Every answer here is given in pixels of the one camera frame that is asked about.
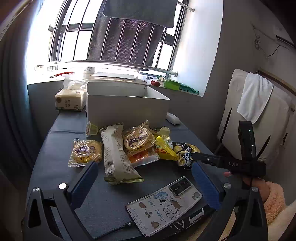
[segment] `white cushion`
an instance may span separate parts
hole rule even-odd
[[[220,139],[228,113],[230,108],[232,108],[222,144],[236,159],[242,158],[238,140],[238,125],[239,121],[245,121],[245,119],[237,112],[237,107],[242,96],[247,74],[247,72],[240,69],[236,69],[233,72],[228,88],[224,114],[218,132],[218,139]],[[283,137],[286,134],[286,128],[291,114],[291,106],[292,100],[288,94],[274,86],[265,110],[258,121],[253,124],[257,154],[263,147],[268,136],[271,135],[270,141],[259,159],[265,161],[267,166],[271,165],[277,157],[279,147],[283,143]]]

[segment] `table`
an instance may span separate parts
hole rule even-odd
[[[55,189],[60,183],[69,183],[81,171],[81,167],[68,167],[68,160],[73,148],[73,139],[86,139],[86,123],[85,111],[61,111],[59,113],[37,157],[30,179],[27,201],[34,187],[38,186],[43,191]],[[193,144],[201,152],[211,154],[210,150],[185,125],[172,125],[166,120],[164,126],[170,128],[170,137],[173,141]],[[101,136],[98,134],[92,136],[91,139],[101,141]],[[216,174],[222,182],[227,181],[223,176],[224,170],[205,164],[203,168]],[[110,185],[103,179],[105,175],[104,162],[99,163],[97,179],[81,208],[75,210],[93,238],[118,228],[131,220],[125,210],[125,204],[144,197],[182,176],[186,176],[197,189],[199,188],[191,175],[191,171],[183,170],[174,161],[159,160],[137,167],[136,170],[145,180],[144,182]],[[206,204],[206,200],[202,198],[185,215],[198,211]],[[52,208],[52,211],[63,238],[71,240],[57,209]],[[142,234],[136,227],[132,227],[111,233],[102,240],[125,240],[136,237],[142,237]]]

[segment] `white washcloth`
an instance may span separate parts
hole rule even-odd
[[[266,78],[248,73],[237,112],[254,124],[267,105],[273,88],[274,84]]]

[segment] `cartoon phone case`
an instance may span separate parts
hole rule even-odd
[[[181,177],[166,187],[126,205],[128,213],[145,237],[176,221],[202,198],[192,184],[180,195],[174,195],[169,186],[184,178]]]

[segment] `smartphone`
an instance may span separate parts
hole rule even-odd
[[[145,237],[150,237],[175,222],[202,198],[186,178],[143,198],[128,203],[126,210]]]

